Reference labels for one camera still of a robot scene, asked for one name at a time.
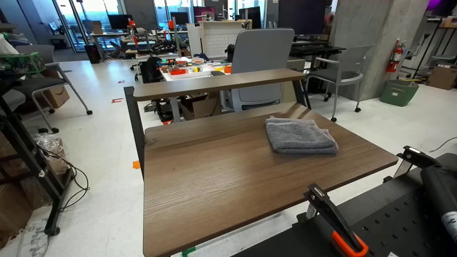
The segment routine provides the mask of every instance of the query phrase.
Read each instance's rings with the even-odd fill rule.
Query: concrete pillar
[[[396,77],[385,72],[395,39],[413,40],[429,0],[339,0],[331,42],[339,47],[376,44],[367,54],[361,100],[379,97],[384,82]],[[340,88],[340,95],[356,99],[356,87]]]

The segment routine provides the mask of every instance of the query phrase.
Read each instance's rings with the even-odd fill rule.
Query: white tile wall
[[[208,57],[226,56],[224,52],[229,44],[235,44],[236,37],[242,28],[205,29],[202,38],[203,50]]]

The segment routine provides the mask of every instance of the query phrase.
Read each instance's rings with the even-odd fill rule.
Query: chair caster wheel
[[[60,228],[59,227],[56,227],[53,231],[49,232],[50,236],[57,236],[58,234],[60,234]]]
[[[38,133],[40,133],[40,134],[41,134],[41,133],[49,133],[49,129],[47,129],[47,128],[40,128],[40,129],[38,129]]]

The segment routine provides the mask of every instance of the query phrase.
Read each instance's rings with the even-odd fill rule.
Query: red tape mark
[[[115,102],[121,102],[123,98],[116,98],[116,99],[113,99],[111,100],[111,103],[115,103]]]

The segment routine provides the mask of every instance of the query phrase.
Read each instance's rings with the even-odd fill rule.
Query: green box
[[[384,84],[384,93],[379,100],[396,106],[406,106],[417,92],[419,85],[404,80],[388,80]]]
[[[46,69],[39,53],[0,54],[0,62],[9,64],[11,71],[19,74],[40,73]]]

